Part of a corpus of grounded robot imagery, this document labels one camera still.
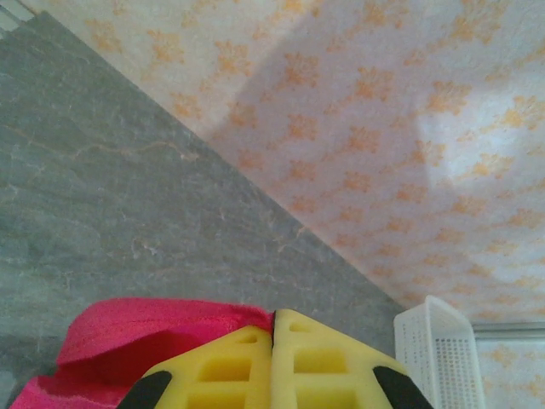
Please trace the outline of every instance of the patterned wallpaper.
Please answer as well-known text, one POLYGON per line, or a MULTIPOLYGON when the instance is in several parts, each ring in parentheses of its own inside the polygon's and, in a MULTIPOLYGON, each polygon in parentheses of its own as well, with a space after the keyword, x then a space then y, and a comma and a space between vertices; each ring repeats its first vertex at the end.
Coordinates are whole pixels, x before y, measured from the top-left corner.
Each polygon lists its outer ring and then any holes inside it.
POLYGON ((478 343, 487 407, 545 407, 545 343, 478 343))
POLYGON ((542 0, 26 3, 407 307, 545 318, 542 0))

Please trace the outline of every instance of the yellow plastic object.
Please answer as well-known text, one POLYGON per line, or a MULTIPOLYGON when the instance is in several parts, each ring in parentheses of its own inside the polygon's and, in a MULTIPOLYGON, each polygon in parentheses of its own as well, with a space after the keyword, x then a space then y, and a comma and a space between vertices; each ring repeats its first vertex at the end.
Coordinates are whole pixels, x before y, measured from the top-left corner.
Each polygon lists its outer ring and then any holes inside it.
POLYGON ((393 358, 299 314, 276 312, 271 409, 392 409, 373 368, 393 358))
POLYGON ((269 409, 271 336, 246 326, 161 362, 172 375, 155 409, 269 409))

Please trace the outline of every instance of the plastic basket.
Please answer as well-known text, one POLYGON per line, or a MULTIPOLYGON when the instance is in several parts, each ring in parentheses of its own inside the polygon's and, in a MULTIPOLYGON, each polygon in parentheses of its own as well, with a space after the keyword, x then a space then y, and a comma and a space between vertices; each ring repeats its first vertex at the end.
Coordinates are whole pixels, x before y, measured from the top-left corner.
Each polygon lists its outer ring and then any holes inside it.
POLYGON ((481 409, 485 394, 473 328, 446 302, 426 301, 395 317, 396 359, 435 409, 481 409))

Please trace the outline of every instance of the marble tile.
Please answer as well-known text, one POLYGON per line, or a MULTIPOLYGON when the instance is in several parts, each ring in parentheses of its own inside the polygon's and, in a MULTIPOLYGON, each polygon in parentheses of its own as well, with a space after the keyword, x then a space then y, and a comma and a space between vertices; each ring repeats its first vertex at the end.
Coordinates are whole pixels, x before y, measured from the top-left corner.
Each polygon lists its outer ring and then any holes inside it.
POLYGON ((0 294, 17 381, 109 297, 294 308, 388 354, 401 311, 47 14, 0 41, 0 294))

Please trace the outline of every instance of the pink fabric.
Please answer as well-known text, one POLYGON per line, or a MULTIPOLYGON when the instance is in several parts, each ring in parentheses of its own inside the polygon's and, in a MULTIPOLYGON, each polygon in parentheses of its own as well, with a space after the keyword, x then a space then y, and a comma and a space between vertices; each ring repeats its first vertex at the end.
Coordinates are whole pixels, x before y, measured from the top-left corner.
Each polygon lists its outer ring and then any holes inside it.
POLYGON ((151 366, 247 325, 272 330, 262 309, 218 302, 118 298, 79 315, 52 377, 33 378, 14 409, 113 408, 151 366))

